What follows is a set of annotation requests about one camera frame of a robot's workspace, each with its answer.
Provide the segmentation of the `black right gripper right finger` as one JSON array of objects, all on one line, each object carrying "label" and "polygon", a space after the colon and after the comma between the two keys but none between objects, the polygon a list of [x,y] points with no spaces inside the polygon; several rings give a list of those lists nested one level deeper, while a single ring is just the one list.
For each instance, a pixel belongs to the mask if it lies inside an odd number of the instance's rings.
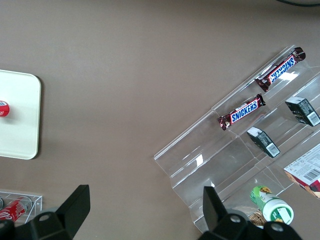
[{"label": "black right gripper right finger", "polygon": [[200,240],[300,240],[300,235],[289,225],[267,222],[263,228],[255,226],[237,213],[228,213],[212,186],[203,188],[203,214],[208,231]]}]

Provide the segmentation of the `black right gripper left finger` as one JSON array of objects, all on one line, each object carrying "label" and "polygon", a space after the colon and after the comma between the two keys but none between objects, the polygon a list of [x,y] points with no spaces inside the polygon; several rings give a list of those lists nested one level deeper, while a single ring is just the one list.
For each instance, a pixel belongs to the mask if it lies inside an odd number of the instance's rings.
[{"label": "black right gripper left finger", "polygon": [[72,240],[90,212],[90,187],[79,185],[55,211],[43,212],[15,227],[11,220],[0,221],[2,240]]}]

